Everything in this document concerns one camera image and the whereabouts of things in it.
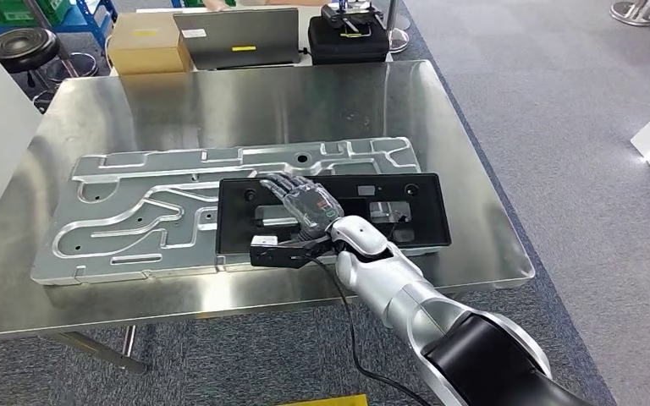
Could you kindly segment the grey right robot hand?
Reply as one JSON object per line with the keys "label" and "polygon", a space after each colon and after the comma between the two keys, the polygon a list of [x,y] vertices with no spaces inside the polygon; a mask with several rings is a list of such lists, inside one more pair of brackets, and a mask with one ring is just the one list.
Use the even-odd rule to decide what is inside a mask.
{"label": "grey right robot hand", "polygon": [[269,173],[260,180],[300,224],[295,238],[310,241],[325,236],[330,226],[344,217],[339,202],[319,183],[290,173]]}

